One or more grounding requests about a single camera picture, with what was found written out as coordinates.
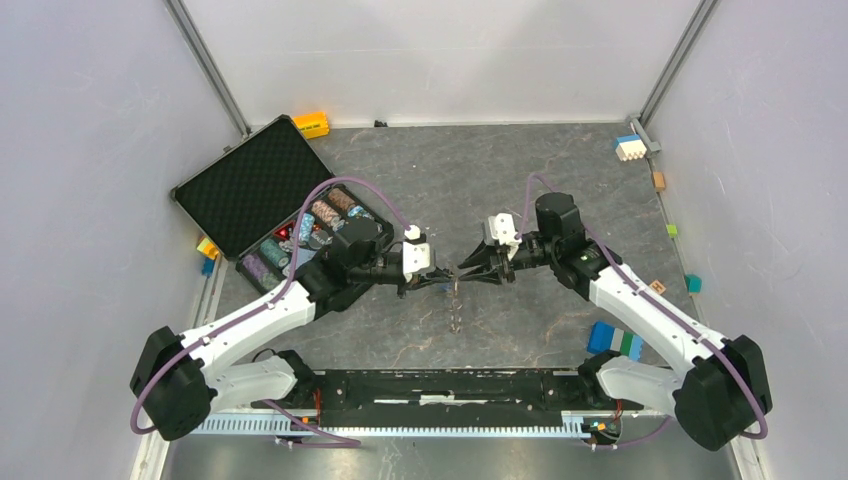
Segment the blue green white block stack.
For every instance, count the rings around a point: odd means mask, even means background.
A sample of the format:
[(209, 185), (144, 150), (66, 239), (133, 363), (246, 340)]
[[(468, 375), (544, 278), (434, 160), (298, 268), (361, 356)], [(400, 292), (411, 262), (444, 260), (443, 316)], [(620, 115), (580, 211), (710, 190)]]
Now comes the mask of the blue green white block stack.
[(586, 350), (590, 354), (615, 351), (633, 361), (639, 361), (643, 345), (644, 340), (640, 336), (597, 321), (590, 329)]

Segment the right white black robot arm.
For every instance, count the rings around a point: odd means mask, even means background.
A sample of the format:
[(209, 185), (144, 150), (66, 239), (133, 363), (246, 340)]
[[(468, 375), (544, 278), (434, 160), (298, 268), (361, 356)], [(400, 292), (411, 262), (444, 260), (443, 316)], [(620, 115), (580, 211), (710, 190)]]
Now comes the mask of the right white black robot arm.
[(509, 214), (491, 216), (483, 239), (460, 264), (461, 280), (512, 283), (519, 270), (547, 267), (557, 281), (615, 316), (667, 363), (655, 367), (606, 350), (579, 368), (577, 392), (591, 408), (631, 401), (678, 422), (698, 445), (717, 451), (738, 436), (762, 439), (773, 407), (764, 357), (745, 335), (704, 326), (645, 284), (594, 239), (571, 195), (534, 202), (538, 228), (516, 230)]

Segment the blue white toy block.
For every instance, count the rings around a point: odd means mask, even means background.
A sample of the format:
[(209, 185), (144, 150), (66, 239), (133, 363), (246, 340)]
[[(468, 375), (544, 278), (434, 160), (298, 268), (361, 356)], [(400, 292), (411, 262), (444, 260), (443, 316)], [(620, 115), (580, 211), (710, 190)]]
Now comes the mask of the blue white toy block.
[(616, 138), (615, 153), (620, 161), (626, 162), (645, 158), (648, 148), (639, 135), (632, 134)]

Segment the large metal keyring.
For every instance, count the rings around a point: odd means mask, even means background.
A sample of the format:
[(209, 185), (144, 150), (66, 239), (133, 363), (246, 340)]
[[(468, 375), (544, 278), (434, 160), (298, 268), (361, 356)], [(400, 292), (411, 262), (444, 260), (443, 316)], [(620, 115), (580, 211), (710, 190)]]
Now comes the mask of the large metal keyring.
[(461, 331), (461, 315), (460, 309), (462, 307), (460, 294), (459, 294), (459, 281), (457, 278), (454, 278), (450, 284), (448, 290), (448, 296), (450, 299), (450, 315), (451, 320), (449, 324), (449, 331), (452, 334), (458, 334)]

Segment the yellow orange blue block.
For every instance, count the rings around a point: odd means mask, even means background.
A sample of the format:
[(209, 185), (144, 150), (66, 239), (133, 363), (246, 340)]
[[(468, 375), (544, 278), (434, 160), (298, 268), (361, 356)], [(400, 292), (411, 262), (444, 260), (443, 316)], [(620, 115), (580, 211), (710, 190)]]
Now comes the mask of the yellow orange blue block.
[(220, 255), (219, 249), (208, 237), (203, 236), (200, 239), (196, 250), (204, 257), (201, 274), (204, 277), (210, 277), (214, 272), (217, 259)]

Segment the small teal cube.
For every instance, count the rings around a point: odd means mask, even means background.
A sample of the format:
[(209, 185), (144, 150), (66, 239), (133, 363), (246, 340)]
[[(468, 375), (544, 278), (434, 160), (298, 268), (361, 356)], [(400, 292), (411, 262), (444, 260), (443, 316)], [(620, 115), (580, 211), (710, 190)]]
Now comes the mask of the small teal cube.
[(696, 274), (684, 275), (685, 285), (689, 294), (698, 294), (702, 290), (702, 279)]

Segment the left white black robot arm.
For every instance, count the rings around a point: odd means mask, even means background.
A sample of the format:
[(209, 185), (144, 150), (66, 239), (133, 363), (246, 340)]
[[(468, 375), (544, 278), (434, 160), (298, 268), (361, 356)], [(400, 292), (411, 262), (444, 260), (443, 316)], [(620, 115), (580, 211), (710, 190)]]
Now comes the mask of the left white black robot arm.
[(290, 330), (346, 310), (373, 285), (393, 285), (404, 296), (450, 280), (418, 227), (406, 230), (393, 250), (376, 221), (353, 218), (261, 298), (181, 334), (169, 327), (151, 333), (130, 380), (137, 398), (131, 429), (173, 441), (218, 410), (278, 399), (302, 407), (314, 394), (309, 375), (281, 355), (258, 363), (242, 358)]

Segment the wooden letter cube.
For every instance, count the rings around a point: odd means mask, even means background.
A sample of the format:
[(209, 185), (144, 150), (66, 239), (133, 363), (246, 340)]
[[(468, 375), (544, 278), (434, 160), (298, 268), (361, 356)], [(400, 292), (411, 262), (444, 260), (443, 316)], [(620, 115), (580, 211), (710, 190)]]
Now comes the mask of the wooden letter cube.
[(650, 283), (650, 288), (653, 289), (657, 294), (664, 294), (667, 290), (665, 285), (661, 283), (659, 280), (654, 280)]

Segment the black poker chip case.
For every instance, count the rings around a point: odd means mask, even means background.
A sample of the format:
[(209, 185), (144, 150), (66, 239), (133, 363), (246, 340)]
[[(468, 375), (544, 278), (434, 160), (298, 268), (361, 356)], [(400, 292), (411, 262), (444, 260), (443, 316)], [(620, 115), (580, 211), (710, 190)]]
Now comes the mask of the black poker chip case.
[(293, 229), (309, 192), (333, 176), (292, 118), (281, 115), (178, 184), (170, 197), (265, 295), (295, 268), (293, 249), (300, 263), (308, 261), (353, 216), (374, 220), (381, 239), (391, 242), (391, 223), (344, 185), (316, 195), (312, 203), (320, 209), (309, 209), (303, 228)]

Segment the orange toy block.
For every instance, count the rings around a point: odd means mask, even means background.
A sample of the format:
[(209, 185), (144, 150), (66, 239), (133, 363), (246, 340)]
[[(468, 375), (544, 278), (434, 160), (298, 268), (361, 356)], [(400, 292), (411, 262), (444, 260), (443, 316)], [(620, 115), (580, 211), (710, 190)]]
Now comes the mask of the orange toy block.
[(324, 137), (330, 133), (329, 120), (323, 111), (299, 115), (293, 117), (292, 121), (306, 139)]

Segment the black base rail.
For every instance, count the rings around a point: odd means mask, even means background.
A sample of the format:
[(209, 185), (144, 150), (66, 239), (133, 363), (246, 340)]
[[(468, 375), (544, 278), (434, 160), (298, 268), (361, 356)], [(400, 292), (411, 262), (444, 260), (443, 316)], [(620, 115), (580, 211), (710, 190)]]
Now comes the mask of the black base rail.
[(554, 427), (569, 412), (641, 406), (592, 393), (574, 370), (324, 370), (277, 405), (322, 427)]

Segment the small brown wooden block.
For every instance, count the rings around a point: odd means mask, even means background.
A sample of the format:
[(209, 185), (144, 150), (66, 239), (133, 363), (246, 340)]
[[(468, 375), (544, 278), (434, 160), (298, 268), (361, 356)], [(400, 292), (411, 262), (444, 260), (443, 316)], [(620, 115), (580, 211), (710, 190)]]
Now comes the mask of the small brown wooden block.
[(667, 185), (665, 181), (665, 176), (662, 172), (655, 171), (652, 173), (652, 181), (657, 193), (663, 192)]

